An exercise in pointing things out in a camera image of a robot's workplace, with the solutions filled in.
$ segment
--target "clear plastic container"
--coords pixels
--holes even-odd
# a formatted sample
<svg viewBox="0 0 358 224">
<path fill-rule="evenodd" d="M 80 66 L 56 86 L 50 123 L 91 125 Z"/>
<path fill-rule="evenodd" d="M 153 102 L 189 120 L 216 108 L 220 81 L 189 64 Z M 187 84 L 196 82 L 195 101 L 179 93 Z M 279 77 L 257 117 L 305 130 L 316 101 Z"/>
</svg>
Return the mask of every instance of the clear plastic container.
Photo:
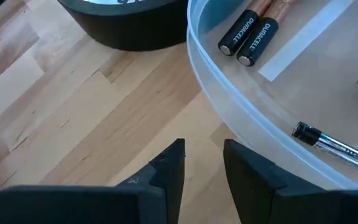
<svg viewBox="0 0 358 224">
<path fill-rule="evenodd" d="M 291 137 L 299 121 L 358 149 L 358 0 L 298 0 L 254 67 L 218 49 L 248 0 L 190 0 L 197 79 L 243 144 L 325 189 L 358 189 L 358 170 Z"/>
</svg>

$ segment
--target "wooden floor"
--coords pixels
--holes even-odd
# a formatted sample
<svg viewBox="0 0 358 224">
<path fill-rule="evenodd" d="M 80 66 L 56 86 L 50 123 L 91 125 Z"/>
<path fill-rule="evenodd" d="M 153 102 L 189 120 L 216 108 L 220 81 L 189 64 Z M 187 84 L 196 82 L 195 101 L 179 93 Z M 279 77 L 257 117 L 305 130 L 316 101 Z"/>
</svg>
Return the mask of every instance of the wooden floor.
<svg viewBox="0 0 358 224">
<path fill-rule="evenodd" d="M 186 139 L 180 223 L 239 223 L 222 145 L 186 45 L 123 52 L 90 39 L 56 0 L 0 7 L 0 190 L 112 186 Z"/>
</svg>

